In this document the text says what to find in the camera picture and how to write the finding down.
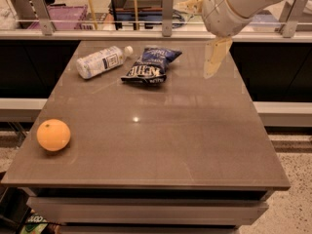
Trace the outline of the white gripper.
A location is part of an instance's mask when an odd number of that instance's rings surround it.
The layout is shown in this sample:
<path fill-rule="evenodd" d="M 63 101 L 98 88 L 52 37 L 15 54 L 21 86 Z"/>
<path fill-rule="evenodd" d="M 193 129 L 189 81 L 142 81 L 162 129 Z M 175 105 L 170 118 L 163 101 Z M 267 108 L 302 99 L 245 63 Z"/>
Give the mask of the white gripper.
<path fill-rule="evenodd" d="M 187 0 L 175 8 L 183 13 L 199 15 L 207 30 L 217 36 L 205 47 L 204 77 L 213 77 L 220 68 L 232 45 L 231 36 L 237 35 L 252 19 L 235 13 L 227 0 Z"/>

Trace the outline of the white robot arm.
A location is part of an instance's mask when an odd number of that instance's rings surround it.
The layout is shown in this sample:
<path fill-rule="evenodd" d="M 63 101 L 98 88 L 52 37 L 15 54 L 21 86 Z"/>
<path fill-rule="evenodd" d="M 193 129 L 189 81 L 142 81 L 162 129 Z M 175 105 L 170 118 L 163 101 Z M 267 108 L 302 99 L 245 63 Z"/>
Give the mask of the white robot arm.
<path fill-rule="evenodd" d="M 232 37 L 248 25 L 262 9 L 283 0 L 186 0 L 176 4 L 181 12 L 200 15 L 215 36 L 206 44 L 204 77 L 213 77 L 232 45 Z"/>

